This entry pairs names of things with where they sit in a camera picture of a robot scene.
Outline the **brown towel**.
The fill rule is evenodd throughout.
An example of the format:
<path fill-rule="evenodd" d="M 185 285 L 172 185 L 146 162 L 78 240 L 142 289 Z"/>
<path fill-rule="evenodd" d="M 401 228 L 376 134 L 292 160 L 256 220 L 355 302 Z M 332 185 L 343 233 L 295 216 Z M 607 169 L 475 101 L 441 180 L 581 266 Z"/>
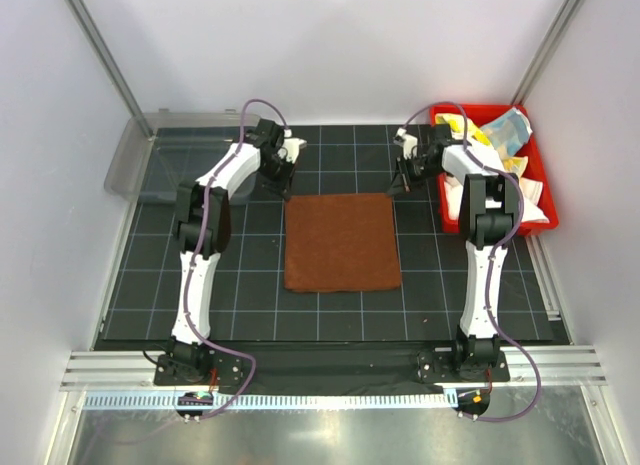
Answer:
<path fill-rule="evenodd" d="M 393 206 L 385 194 L 295 196 L 285 205 L 287 290 L 387 291 L 401 282 Z"/>

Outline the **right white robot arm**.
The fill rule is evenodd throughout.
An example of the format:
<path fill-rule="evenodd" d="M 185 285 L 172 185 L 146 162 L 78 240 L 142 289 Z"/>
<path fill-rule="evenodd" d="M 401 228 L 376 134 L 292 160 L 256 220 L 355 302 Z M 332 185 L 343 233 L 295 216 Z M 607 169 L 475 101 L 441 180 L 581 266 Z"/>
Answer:
<path fill-rule="evenodd" d="M 463 185 L 458 227 L 465 241 L 468 270 L 450 367 L 458 379 L 473 381 L 499 362 L 501 272 L 523 216 L 517 177 L 505 171 L 492 146 L 456 139 L 447 124 L 429 126 L 423 145 L 406 127 L 397 129 L 393 142 L 401 148 L 401 155 L 395 159 L 390 196 L 409 193 L 440 173 Z"/>

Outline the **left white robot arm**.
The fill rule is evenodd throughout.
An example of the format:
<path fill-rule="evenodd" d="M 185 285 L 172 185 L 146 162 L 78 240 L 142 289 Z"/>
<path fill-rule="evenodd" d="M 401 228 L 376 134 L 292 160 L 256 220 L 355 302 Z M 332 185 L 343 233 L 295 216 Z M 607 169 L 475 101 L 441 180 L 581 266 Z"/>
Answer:
<path fill-rule="evenodd" d="M 178 186 L 174 236 L 181 282 L 173 342 L 199 348 L 209 340 L 215 273 L 231 239 L 231 199 L 250 176 L 260 174 L 273 193 L 287 200 L 306 146 L 290 128 L 261 119 L 256 127 L 243 130 L 211 168 Z"/>

